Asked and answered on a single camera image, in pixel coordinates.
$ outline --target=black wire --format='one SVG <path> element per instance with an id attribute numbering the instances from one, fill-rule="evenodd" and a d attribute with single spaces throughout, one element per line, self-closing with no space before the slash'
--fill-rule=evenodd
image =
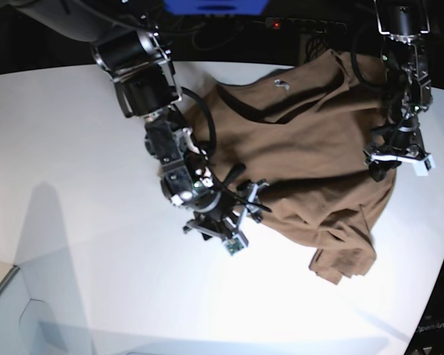
<path id="1" fill-rule="evenodd" d="M 210 50 L 216 50 L 218 48 L 221 48 L 223 46 L 225 46 L 226 44 L 228 44 L 229 42 L 233 41 L 235 39 L 235 37 L 237 37 L 240 33 L 242 32 L 242 30 L 238 30 L 236 33 L 234 33 L 232 36 L 228 37 L 225 41 L 219 42 L 217 44 L 214 44 L 211 47 L 200 47 L 196 42 L 195 42 L 195 37 L 197 35 L 197 33 L 193 33 L 192 37 L 191 37 L 191 44 L 194 47 L 195 50 L 201 51 L 201 52 L 208 52 Z"/>
<path id="2" fill-rule="evenodd" d="M 393 110 L 393 109 L 399 109 L 399 110 L 401 110 L 401 108 L 400 108 L 400 107 L 396 107 L 396 105 L 397 105 L 397 101 L 398 101 L 398 100 L 401 100 L 401 97 L 402 97 L 402 96 L 403 96 L 403 93 L 402 93 L 402 92 L 399 92 L 399 93 L 397 93 L 397 94 L 395 95 L 394 98 L 392 98 L 392 100 L 391 100 L 390 110 Z M 403 123 L 405 122 L 405 120 L 406 120 L 406 116 L 405 116 L 405 115 L 402 115 L 402 116 L 401 116 L 401 119 L 395 124 L 395 126 L 394 126 L 394 132 L 391 134 L 391 137 L 390 137 L 390 139 L 388 140 L 388 145 L 389 145 L 389 146 L 391 146 L 391 145 L 393 144 L 393 141 L 394 141 L 394 139 L 397 137 L 398 132 L 400 131 L 400 128 L 401 128 L 401 126 L 403 125 Z"/>
<path id="3" fill-rule="evenodd" d="M 354 35 L 354 39 L 352 42 L 352 49 L 350 52 L 350 59 L 351 59 L 351 64 L 352 64 L 352 69 L 354 70 L 354 74 L 357 77 L 358 81 L 365 86 L 366 88 L 370 89 L 371 91 L 375 91 L 375 92 L 388 92 L 389 90 L 383 86 L 383 85 L 376 85 L 376 84 L 372 84 L 369 83 L 362 75 L 362 72 L 360 71 L 360 67 L 358 65 L 358 60 L 357 60 L 357 46 L 358 46 L 358 41 L 360 39 L 360 36 L 370 27 L 372 26 L 372 24 L 370 22 L 366 22 L 365 24 L 363 24 L 358 31 L 355 33 Z"/>
<path id="4" fill-rule="evenodd" d="M 212 156 L 217 148 L 217 133 L 215 132 L 214 118 L 212 117 L 210 108 L 207 106 L 205 100 L 192 90 L 188 89 L 187 87 L 181 87 L 181 89 L 183 90 L 183 94 L 185 94 L 185 96 L 189 96 L 195 101 L 206 118 L 207 126 L 209 127 L 209 146 L 206 149 L 206 153 L 208 156 Z"/>
<path id="5" fill-rule="evenodd" d="M 323 50 L 329 48 L 329 43 L 325 38 L 318 35 L 312 35 L 305 44 L 306 58 L 304 64 L 316 59 Z"/>
<path id="6" fill-rule="evenodd" d="M 184 30 L 184 31 L 161 30 L 158 28 L 145 27 L 140 24 L 131 24 L 131 23 L 119 18 L 118 16 L 114 16 L 114 15 L 111 15 L 109 13 L 105 13 L 104 11 L 97 9 L 96 7 L 94 7 L 94 5 L 91 5 L 87 2 L 85 2 L 84 0 L 74 0 L 74 2 L 77 5 L 79 5 L 80 7 L 82 7 L 83 9 L 85 9 L 87 12 L 92 13 L 93 15 L 95 15 L 99 18 L 102 18 L 103 20 L 108 21 L 112 24 L 117 24 L 118 26 L 125 27 L 130 30 L 137 30 L 137 31 L 144 30 L 144 31 L 149 31 L 149 32 L 157 32 L 163 36 L 192 35 L 194 33 L 197 33 L 204 25 L 204 24 L 200 24 L 200 25 L 195 26 L 189 30 Z"/>
<path id="7" fill-rule="evenodd" d="M 202 99 L 201 96 L 199 96 L 198 94 L 196 94 L 192 90 L 190 90 L 186 87 L 181 87 L 181 89 L 183 90 L 183 94 L 189 96 L 190 98 L 192 98 L 196 102 L 196 104 L 203 111 L 204 116 L 206 116 L 207 125 L 209 126 L 209 139 L 210 139 L 210 143 L 211 143 L 211 149 L 213 149 L 215 151 L 215 147 L 217 144 L 217 137 L 215 134 L 214 118 L 212 117 L 212 113 L 210 112 L 209 107 L 207 106 L 204 99 Z M 221 186 L 224 191 L 229 193 L 234 199 L 236 199 L 237 201 L 239 201 L 243 205 L 252 205 L 252 206 L 258 207 L 259 209 L 261 209 L 265 212 L 268 212 L 268 213 L 272 212 L 272 210 L 269 207 L 266 207 L 265 205 L 262 205 L 260 203 L 255 203 L 255 202 L 249 202 L 248 200 L 244 199 L 243 197 L 240 197 L 239 195 L 235 194 L 232 190 L 230 190 L 227 186 L 225 186 L 222 183 L 222 181 L 220 181 L 218 179 L 217 175 L 212 171 L 210 166 L 208 166 L 207 169 L 209 169 L 209 171 L 211 172 L 212 177 L 214 178 L 215 182 L 218 183 L 218 185 Z"/>
<path id="8" fill-rule="evenodd" d="M 255 202 L 249 202 L 248 200 L 244 199 L 243 197 L 235 194 L 231 189 L 229 189 L 227 186 L 225 186 L 217 177 L 217 175 L 214 174 L 214 172 L 212 171 L 212 169 L 210 168 L 210 166 L 208 167 L 209 171 L 212 174 L 212 177 L 214 178 L 215 182 L 218 183 L 218 185 L 220 185 L 222 187 L 222 190 L 224 190 L 225 192 L 229 193 L 229 195 L 231 195 L 234 199 L 236 199 L 237 201 L 241 202 L 243 205 L 247 206 L 247 205 L 251 205 L 254 207 L 258 207 L 259 209 L 268 212 L 268 213 L 272 213 L 272 210 L 269 207 L 266 207 L 265 205 L 262 205 L 261 203 L 255 203 Z"/>
<path id="9" fill-rule="evenodd" d="M 174 24 L 172 24 L 171 26 L 169 26 L 168 30 L 174 30 L 175 28 L 180 30 L 181 29 L 181 23 L 184 20 L 186 16 L 182 15 L 180 18 L 178 18 Z"/>

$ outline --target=brown shirt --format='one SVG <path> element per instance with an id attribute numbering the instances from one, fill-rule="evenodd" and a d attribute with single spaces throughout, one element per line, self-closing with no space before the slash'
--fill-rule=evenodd
<path id="1" fill-rule="evenodd" d="M 382 102 L 359 85 L 349 56 L 330 50 L 254 84 L 220 85 L 206 98 L 218 135 L 215 173 L 222 178 L 241 162 L 247 169 L 237 182 L 267 179 L 260 198 L 273 213 L 263 223 L 317 247 L 309 267 L 333 283 L 370 269 L 370 229 L 394 184 L 394 172 L 375 183 L 364 164 L 370 130 L 384 122 Z M 379 59 L 358 61 L 367 80 L 384 80 Z M 199 109 L 187 117 L 197 139 L 208 139 Z"/>

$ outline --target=white tabletop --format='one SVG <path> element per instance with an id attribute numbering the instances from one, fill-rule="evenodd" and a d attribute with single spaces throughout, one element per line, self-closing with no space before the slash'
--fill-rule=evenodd
<path id="1" fill-rule="evenodd" d="M 256 64 L 179 64 L 183 85 L 245 84 Z M 184 235 L 143 124 L 95 66 L 0 76 L 0 260 L 21 265 L 70 354 L 402 354 L 444 258 L 444 91 L 421 116 L 429 177 L 398 169 L 377 262 L 332 285 L 313 248 L 247 221 L 247 250 Z"/>

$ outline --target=blue label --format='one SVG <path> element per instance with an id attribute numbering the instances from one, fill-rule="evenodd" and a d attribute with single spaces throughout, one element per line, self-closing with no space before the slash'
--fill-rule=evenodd
<path id="1" fill-rule="evenodd" d="M 260 15 L 268 0 L 165 0 L 175 15 Z"/>

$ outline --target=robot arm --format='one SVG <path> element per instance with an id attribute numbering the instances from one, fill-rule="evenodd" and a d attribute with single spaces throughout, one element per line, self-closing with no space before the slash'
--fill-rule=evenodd
<path id="1" fill-rule="evenodd" d="M 92 53 L 110 75 L 125 116 L 144 120 L 147 150 L 161 163 L 164 195 L 173 205 L 193 210 L 195 218 L 184 231 L 199 231 L 205 240 L 219 237 L 230 254 L 246 248 L 241 223 L 248 214 L 260 222 L 261 211 L 269 212 L 257 197 L 267 184 L 247 181 L 231 191 L 228 186 L 243 173 L 242 164 L 234 166 L 224 181 L 215 176 L 209 163 L 216 139 L 212 116 L 201 98 L 179 87 L 170 51 L 159 44 L 158 33 L 116 28 L 92 44 Z M 175 105 L 183 94 L 203 106 L 212 132 L 207 148 L 193 137 Z"/>
<path id="2" fill-rule="evenodd" d="M 432 103 L 431 79 L 424 35 L 429 22 L 422 0 L 376 0 L 379 32 L 385 36 L 382 59 L 393 77 L 388 83 L 390 107 L 387 123 L 373 131 L 381 137 L 366 146 L 366 164 L 379 181 L 401 163 L 412 163 L 419 176 L 435 167 L 427 153 L 418 115 Z"/>
<path id="3" fill-rule="evenodd" d="M 158 28 L 146 18 L 144 26 L 141 19 L 126 22 L 111 13 L 102 15 L 87 0 L 74 0 L 72 8 L 63 7 L 67 2 L 61 0 L 4 1 L 65 36 L 92 42 L 95 62 L 114 83 L 125 117 L 139 117 L 145 123 L 147 150 L 161 163 L 164 195 L 194 212 L 184 231 L 195 229 L 205 240 L 219 237 L 230 254 L 246 248 L 241 223 L 247 215 L 260 222 L 261 212 L 270 212 L 258 200 L 267 183 L 247 181 L 236 192 L 230 190 L 229 184 L 244 171 L 243 164 L 234 166 L 224 180 L 215 176 L 209 163 L 215 150 L 212 116 L 201 98 L 178 85 Z M 425 151 L 418 121 L 432 101 L 423 38 L 429 32 L 426 9 L 422 0 L 375 0 L 375 5 L 378 29 L 385 36 L 383 62 L 397 80 L 386 90 L 391 96 L 387 123 L 374 130 L 378 139 L 364 149 L 366 164 L 375 180 L 402 162 L 413 163 L 419 175 L 427 175 L 434 160 Z M 358 65 L 353 67 L 361 78 Z M 195 98 L 206 115 L 208 146 L 196 141 L 175 105 L 183 95 Z"/>

